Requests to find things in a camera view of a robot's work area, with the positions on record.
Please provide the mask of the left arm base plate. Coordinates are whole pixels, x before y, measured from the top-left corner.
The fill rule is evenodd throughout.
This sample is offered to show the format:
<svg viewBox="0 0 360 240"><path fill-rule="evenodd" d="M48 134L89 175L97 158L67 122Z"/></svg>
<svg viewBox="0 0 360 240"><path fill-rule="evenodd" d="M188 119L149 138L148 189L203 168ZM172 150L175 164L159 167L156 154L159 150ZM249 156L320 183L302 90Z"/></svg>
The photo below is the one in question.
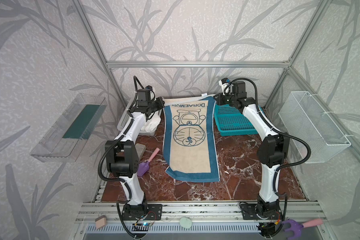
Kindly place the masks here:
<svg viewBox="0 0 360 240"><path fill-rule="evenodd" d="M163 213L162 204L129 205L123 206L121 219L125 221L136 221L138 219L157 221L161 220Z"/></svg>

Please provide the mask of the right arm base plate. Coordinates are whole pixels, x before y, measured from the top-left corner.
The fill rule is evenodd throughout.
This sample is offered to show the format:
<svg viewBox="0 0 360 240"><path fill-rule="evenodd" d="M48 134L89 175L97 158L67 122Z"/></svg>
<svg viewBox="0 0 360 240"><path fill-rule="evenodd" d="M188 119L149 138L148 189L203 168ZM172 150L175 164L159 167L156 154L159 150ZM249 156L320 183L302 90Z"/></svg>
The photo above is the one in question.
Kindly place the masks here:
<svg viewBox="0 0 360 240"><path fill-rule="evenodd" d="M279 200L271 203L260 201L255 204L240 202L239 208L244 220L275 221L285 219Z"/></svg>

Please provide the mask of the blue beige Doraemon towel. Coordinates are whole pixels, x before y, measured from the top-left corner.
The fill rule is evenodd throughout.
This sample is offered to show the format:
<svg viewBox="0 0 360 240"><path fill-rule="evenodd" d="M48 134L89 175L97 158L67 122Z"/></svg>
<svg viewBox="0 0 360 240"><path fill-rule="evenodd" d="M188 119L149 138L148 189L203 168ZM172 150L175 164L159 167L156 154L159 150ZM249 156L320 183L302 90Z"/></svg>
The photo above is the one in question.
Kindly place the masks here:
<svg viewBox="0 0 360 240"><path fill-rule="evenodd" d="M214 136L215 100L211 95L166 99L163 158L174 180L219 182Z"/></svg>

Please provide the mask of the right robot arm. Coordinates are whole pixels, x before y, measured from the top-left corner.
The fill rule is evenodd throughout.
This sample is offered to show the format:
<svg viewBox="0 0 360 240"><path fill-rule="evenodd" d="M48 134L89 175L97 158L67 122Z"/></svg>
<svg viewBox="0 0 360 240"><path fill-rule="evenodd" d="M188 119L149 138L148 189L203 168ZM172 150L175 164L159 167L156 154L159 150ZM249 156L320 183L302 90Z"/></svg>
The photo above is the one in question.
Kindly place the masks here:
<svg viewBox="0 0 360 240"><path fill-rule="evenodd" d="M286 194L278 191L280 171L308 161L312 154L310 146L305 141L278 130L260 110L257 100L247 98L246 94L224 95L220 93L214 95L214 99L219 106L229 105L239 110L260 135L262 143L257 151L257 157L262 164L262 186L259 192L257 211L262 215L265 212L275 211L279 206L279 198L287 199ZM290 140L302 143L307 153L301 161L284 164Z"/></svg>

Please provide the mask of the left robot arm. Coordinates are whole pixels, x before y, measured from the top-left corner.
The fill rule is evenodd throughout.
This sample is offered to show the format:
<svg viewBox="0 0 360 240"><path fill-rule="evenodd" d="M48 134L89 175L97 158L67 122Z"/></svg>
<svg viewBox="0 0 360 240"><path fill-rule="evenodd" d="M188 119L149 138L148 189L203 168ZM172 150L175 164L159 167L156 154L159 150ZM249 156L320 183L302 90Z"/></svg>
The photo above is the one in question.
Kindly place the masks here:
<svg viewBox="0 0 360 240"><path fill-rule="evenodd" d="M98 175L105 182L119 182L122 184L127 200L124 204L146 209L147 200L141 189L137 172L140 158L136 149L136 139L148 117L163 109L165 102L162 97L155 100L139 100L121 133L113 141L107 141L105 152L98 165Z"/></svg>

